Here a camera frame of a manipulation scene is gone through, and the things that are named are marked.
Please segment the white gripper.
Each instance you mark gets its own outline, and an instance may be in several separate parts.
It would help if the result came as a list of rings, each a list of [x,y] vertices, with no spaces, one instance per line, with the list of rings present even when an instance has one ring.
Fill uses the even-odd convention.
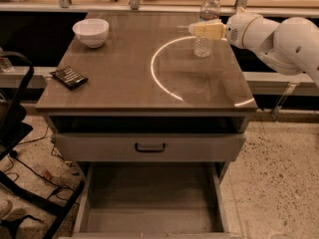
[[[221,40],[224,36],[230,45],[237,48],[243,48],[243,38],[249,25],[256,19],[261,18],[260,14],[248,12],[239,7],[236,13],[230,16],[225,26],[220,19],[199,21],[190,24],[188,31],[196,37],[207,38],[209,40]]]

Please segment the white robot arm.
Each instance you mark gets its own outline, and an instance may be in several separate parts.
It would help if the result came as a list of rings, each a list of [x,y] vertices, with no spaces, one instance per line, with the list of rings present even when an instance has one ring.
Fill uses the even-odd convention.
[[[240,8],[225,24],[220,19],[199,21],[188,27],[191,35],[226,40],[252,52],[282,75],[306,73],[319,87],[319,28],[310,20],[291,17],[281,23]]]

